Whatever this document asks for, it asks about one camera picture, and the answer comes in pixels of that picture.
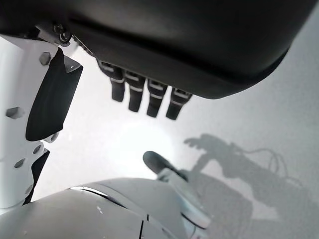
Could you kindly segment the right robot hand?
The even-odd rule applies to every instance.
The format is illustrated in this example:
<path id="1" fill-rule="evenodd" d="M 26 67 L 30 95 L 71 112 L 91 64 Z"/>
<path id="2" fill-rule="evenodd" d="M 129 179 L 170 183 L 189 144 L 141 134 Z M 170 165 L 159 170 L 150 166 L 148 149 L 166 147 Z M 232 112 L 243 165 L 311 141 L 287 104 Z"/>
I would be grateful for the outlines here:
<path id="1" fill-rule="evenodd" d="M 190 95 L 220 99 L 268 77 L 315 0 L 3 0 L 0 3 L 0 208 L 30 202 L 83 67 L 74 40 L 130 109 L 145 84 L 171 86 L 167 117 Z"/>

